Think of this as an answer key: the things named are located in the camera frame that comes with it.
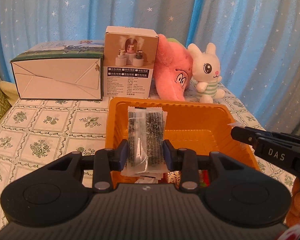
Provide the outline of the right hand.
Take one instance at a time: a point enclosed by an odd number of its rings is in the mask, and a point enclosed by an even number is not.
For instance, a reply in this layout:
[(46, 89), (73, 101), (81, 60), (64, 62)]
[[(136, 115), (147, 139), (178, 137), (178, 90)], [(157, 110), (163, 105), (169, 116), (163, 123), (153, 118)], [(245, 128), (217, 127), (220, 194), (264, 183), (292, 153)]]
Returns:
[(292, 227), (300, 222), (300, 179), (294, 180), (292, 188), (292, 203), (286, 215), (286, 225)]

